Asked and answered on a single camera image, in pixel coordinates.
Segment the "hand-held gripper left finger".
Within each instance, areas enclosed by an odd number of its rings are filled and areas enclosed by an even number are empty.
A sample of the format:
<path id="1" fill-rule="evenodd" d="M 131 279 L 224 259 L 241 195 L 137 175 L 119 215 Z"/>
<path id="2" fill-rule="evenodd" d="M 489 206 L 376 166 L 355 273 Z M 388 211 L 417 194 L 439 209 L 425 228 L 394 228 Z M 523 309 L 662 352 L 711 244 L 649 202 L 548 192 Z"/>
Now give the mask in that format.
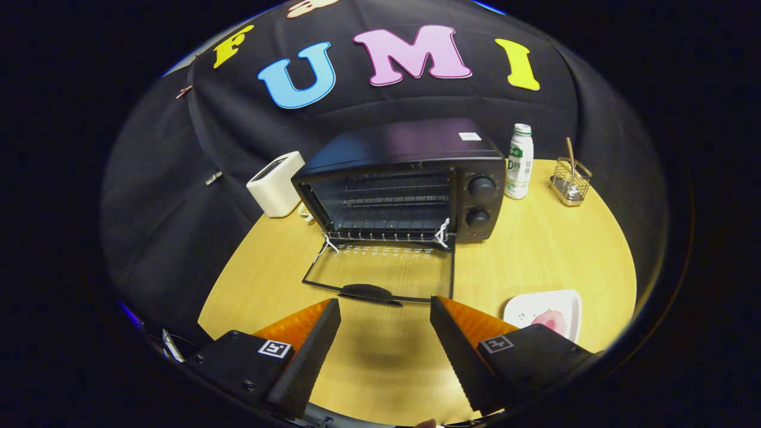
<path id="1" fill-rule="evenodd" d="M 302 418 L 340 323 L 339 301 L 325 299 L 255 333 L 230 330 L 184 364 L 249 407 Z"/>

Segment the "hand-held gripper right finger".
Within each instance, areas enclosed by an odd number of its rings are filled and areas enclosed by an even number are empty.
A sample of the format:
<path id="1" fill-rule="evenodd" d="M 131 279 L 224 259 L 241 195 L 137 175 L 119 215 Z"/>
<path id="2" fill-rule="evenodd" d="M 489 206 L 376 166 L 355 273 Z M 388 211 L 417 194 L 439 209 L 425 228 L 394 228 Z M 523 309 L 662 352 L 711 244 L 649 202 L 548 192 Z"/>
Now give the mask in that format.
<path id="1" fill-rule="evenodd" d="M 546 325 L 518 328 L 441 295 L 430 324 L 473 411 L 484 416 L 548 394 L 598 360 Z"/>

